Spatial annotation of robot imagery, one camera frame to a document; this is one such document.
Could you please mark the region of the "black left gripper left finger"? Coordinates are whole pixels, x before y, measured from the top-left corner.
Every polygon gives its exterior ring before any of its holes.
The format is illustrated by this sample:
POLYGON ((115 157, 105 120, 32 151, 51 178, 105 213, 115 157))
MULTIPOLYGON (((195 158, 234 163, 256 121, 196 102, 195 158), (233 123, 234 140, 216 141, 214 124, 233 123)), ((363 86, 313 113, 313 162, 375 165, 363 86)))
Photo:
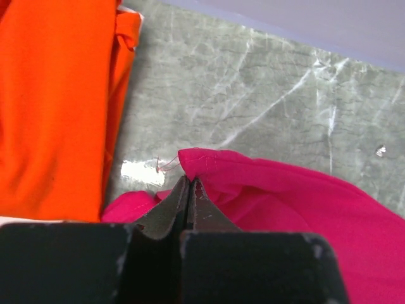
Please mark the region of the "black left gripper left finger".
POLYGON ((175 303, 189 180, 129 224, 1 227, 2 303, 175 303))

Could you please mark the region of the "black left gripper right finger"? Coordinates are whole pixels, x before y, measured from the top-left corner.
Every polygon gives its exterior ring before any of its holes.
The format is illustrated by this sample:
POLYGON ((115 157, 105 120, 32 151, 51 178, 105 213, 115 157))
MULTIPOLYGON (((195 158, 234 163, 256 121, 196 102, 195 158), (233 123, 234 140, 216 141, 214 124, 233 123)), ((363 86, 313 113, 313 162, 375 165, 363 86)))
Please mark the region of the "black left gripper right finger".
POLYGON ((180 242, 182 303, 348 303, 332 247, 307 232, 246 232, 194 180, 180 242))

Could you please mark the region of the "pink t shirt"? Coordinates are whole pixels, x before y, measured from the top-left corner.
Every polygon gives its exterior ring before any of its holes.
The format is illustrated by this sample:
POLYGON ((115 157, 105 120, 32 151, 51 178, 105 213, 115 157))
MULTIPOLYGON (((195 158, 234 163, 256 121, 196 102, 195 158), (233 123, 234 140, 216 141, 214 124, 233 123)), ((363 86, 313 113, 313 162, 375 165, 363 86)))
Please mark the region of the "pink t shirt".
MULTIPOLYGON (((210 201, 246 232, 307 232, 332 247, 348 303, 404 302, 404 220, 352 184, 306 168, 251 159, 234 151, 182 149, 189 180, 202 182, 210 201)), ((171 191, 121 195, 104 211, 107 223, 134 222, 171 191)), ((180 242, 187 229, 179 236, 180 242)))

